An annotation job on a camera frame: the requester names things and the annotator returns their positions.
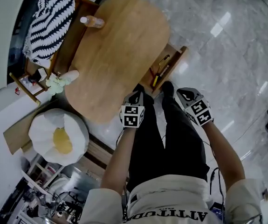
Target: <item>white t-shirt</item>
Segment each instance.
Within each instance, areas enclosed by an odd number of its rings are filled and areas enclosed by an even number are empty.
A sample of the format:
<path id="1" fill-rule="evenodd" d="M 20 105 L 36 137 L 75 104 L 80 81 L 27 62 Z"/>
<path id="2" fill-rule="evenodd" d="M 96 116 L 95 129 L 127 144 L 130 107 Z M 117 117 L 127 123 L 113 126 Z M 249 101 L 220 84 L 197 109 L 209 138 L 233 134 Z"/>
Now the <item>white t-shirt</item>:
<path id="1" fill-rule="evenodd" d="M 133 189 L 128 203 L 129 224 L 221 223 L 207 206 L 207 182 L 181 175 L 165 175 L 144 182 Z M 260 195 L 256 181 L 236 182 L 226 195 L 225 220 L 245 221 L 259 215 Z M 121 196 L 110 189 L 93 189 L 84 206 L 80 224 L 122 223 Z"/>

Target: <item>open drawer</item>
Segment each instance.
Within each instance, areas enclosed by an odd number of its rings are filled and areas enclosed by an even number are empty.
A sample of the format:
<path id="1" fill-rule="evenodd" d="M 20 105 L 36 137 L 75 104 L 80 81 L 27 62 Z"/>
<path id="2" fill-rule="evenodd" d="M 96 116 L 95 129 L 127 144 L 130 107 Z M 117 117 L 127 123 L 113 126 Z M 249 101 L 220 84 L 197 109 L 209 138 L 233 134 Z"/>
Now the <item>open drawer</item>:
<path id="1" fill-rule="evenodd" d="M 158 95 L 162 84 L 168 79 L 169 75 L 180 61 L 185 58 L 187 52 L 188 48 L 185 46 L 178 51 L 170 44 L 167 44 L 141 79 L 140 84 L 143 85 L 148 92 L 151 92 L 153 96 Z M 158 77 L 156 84 L 153 86 L 157 74 L 161 76 Z"/>

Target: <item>white bottle cap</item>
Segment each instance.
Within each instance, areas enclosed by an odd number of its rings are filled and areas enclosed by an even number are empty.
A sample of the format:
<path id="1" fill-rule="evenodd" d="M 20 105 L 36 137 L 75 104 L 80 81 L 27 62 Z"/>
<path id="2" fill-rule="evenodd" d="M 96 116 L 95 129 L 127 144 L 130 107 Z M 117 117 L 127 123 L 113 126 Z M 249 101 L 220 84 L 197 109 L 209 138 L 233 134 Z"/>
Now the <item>white bottle cap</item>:
<path id="1" fill-rule="evenodd" d="M 82 23 L 86 23 L 87 22 L 87 17 L 81 17 L 80 18 L 80 22 L 82 22 Z"/>

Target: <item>oval tabletop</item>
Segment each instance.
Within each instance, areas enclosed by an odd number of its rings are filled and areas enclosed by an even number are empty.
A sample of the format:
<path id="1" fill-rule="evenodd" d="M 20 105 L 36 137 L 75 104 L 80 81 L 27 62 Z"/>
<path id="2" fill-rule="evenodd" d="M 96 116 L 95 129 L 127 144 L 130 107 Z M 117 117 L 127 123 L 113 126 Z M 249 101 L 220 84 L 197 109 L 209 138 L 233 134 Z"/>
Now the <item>oval tabletop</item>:
<path id="1" fill-rule="evenodd" d="M 70 70 L 79 77 L 65 87 L 69 103 L 96 123 L 110 121 L 168 43 L 164 14 L 146 0 L 106 0 L 88 28 Z"/>

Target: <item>pant leg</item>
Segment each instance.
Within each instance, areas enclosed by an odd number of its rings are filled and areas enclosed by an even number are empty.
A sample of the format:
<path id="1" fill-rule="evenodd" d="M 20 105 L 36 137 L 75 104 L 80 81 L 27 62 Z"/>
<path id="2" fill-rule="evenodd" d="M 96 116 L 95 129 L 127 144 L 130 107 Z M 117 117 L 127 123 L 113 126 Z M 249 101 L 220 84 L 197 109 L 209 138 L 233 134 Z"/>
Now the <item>pant leg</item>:
<path id="1" fill-rule="evenodd" d="M 162 168 L 164 145 L 158 131 L 153 99 L 146 94 L 144 94 L 144 106 L 144 119 L 136 131 L 131 153 L 130 180 L 127 184 L 129 192 L 145 181 L 164 175 Z"/>
<path id="2" fill-rule="evenodd" d="M 202 139 L 173 97 L 164 97 L 162 107 L 167 122 L 165 150 L 168 173 L 207 181 L 209 167 Z"/>

